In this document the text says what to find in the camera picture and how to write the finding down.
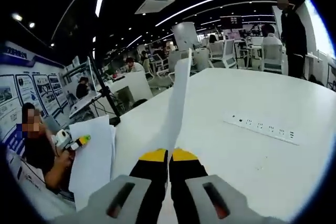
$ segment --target air vent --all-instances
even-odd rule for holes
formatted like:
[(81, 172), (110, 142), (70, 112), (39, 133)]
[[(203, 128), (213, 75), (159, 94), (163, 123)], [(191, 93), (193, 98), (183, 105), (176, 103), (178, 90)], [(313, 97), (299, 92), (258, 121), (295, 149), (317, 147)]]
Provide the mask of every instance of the air vent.
[(145, 0), (135, 14), (158, 13), (175, 0)]

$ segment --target display board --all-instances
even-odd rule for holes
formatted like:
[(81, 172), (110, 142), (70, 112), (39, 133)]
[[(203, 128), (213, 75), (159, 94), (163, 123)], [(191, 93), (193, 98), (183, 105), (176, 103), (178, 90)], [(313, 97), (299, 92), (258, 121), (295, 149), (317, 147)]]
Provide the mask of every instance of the display board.
[(0, 141), (22, 155), (16, 133), (24, 103), (32, 103), (42, 118), (52, 115), (61, 126), (69, 122), (70, 106), (58, 77), (64, 66), (9, 41), (0, 50)]

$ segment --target ceiling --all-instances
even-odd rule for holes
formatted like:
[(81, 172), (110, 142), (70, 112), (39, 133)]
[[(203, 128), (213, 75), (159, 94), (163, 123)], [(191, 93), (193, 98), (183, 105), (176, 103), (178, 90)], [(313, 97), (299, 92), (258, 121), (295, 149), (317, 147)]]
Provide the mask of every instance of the ceiling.
[[(142, 37), (127, 50), (132, 49), (137, 43), (149, 43), (151, 40), (162, 38), (171, 33), (170, 29), (175, 23), (191, 21), (195, 23), (196, 29), (201, 29), (214, 26), (215, 23), (208, 25), (201, 24), (219, 19), (220, 16), (231, 15), (232, 13), (234, 13), (234, 15), (243, 16), (271, 15), (272, 3), (256, 2), (276, 0), (214, 0), (176, 15), (159, 26), (155, 25), (187, 7), (206, 0), (175, 0), (162, 11), (158, 13), (148, 13), (145, 16), (134, 14), (145, 0), (103, 0), (98, 19), (92, 18), (91, 15), (95, 11), (97, 0), (78, 0), (81, 4), (76, 5), (78, 1), (75, 1), (75, 4), (71, 7), (71, 11), (75, 13), (75, 23), (80, 23), (81, 29), (79, 34), (82, 37), (80, 37), (76, 43), (72, 43), (72, 40), (58, 36), (59, 38), (57, 42), (55, 42), (55, 38), (53, 38), (55, 29), (72, 1), (73, 0), (8, 0), (6, 5), (8, 7), (7, 21), (11, 26), (8, 39), (37, 54), (68, 65), (76, 55), (78, 48), (84, 46), (86, 46), (86, 49), (96, 47), (96, 45), (88, 43), (91, 38), (82, 40), (82, 37), (85, 36), (99, 35), (97, 40), (100, 42), (100, 51), (96, 54), (99, 60), (105, 57), (107, 51), (117, 49), (117, 54), (139, 36)], [(294, 4), (298, 4), (300, 1), (301, 0), (290, 0), (290, 2)], [(228, 4), (241, 2), (245, 3), (226, 6)], [(21, 25), (10, 18), (10, 14), (13, 12), (18, 12), (23, 17)], [(259, 18), (260, 21), (272, 20), (272, 17), (246, 17), (244, 21), (258, 21)], [(35, 28), (28, 28), (28, 22), (35, 22)], [(55, 43), (54, 48), (49, 47), (52, 42)]]

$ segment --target black ceiling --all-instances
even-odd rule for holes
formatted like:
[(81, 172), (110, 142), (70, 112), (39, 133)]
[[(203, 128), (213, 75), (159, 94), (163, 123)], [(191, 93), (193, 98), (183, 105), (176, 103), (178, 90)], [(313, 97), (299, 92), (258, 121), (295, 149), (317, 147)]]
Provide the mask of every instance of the black ceiling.
[[(75, 9), (75, 18), (80, 16), (86, 16), (87, 13), (94, 13), (96, 8), (96, 0), (81, 0), (82, 4)], [(164, 22), (163, 24), (155, 27), (155, 25), (167, 17), (179, 12), (189, 6), (197, 4), (205, 0), (175, 0), (173, 4), (166, 7), (159, 13), (143, 15), (135, 15), (135, 11), (145, 0), (103, 0), (100, 17), (98, 22), (93, 22), (89, 18), (82, 20), (82, 26), (93, 26), (97, 33), (101, 43), (102, 50), (99, 55), (104, 58), (104, 54), (111, 49), (122, 49), (137, 37), (142, 35), (143, 37), (137, 42), (150, 42), (154, 38), (158, 39), (170, 32), (170, 28), (176, 22), (193, 21), (197, 29), (204, 28), (202, 23), (211, 21), (212, 19), (218, 19), (219, 16), (231, 15), (233, 12), (235, 15), (257, 15), (257, 14), (272, 14), (271, 4), (266, 3), (252, 3), (252, 4), (239, 4), (234, 6), (228, 6), (219, 8), (220, 6), (246, 2), (246, 1), (276, 1), (276, 0), (215, 0), (206, 4), (192, 8), (184, 13), (181, 13), (174, 18)], [(290, 2), (296, 4), (300, 0), (290, 0)], [(28, 22), (32, 21), (36, 23), (34, 29), (30, 31), (42, 40), (45, 44), (50, 45), (51, 38), (60, 21), (62, 15), (66, 11), (72, 0), (8, 0), (7, 7), (9, 17), (10, 13), (18, 12), (23, 16), (22, 25), (27, 27)], [(246, 21), (257, 21), (258, 17), (246, 18)], [(269, 20), (268, 17), (262, 18), (262, 20)], [(13, 22), (10, 18), (8, 23), (11, 24), (9, 39), (13, 42), (17, 42), (23, 47), (29, 50), (35, 51), (38, 54), (42, 54), (46, 57), (53, 58), (58, 62), (69, 64), (74, 57), (74, 51), (70, 50), (66, 52), (64, 47), (62, 51), (58, 51), (61, 48), (62, 39), (57, 41), (54, 49), (44, 46), (40, 41), (34, 38), (30, 33), (23, 29), (16, 22)]]

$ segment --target white shirt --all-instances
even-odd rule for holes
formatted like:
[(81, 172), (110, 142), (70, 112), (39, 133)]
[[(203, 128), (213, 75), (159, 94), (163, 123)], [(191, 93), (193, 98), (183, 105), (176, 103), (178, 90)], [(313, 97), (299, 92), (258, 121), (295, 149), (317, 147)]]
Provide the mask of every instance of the white shirt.
[(262, 40), (262, 44), (261, 45), (282, 45), (282, 42), (281, 42), (280, 39), (278, 39), (277, 37), (275, 37), (275, 34), (269, 33), (267, 35), (267, 37), (265, 37)]
[(143, 66), (140, 63), (134, 62), (131, 72), (138, 72), (138, 71), (144, 71), (145, 72), (145, 69), (143, 68)]

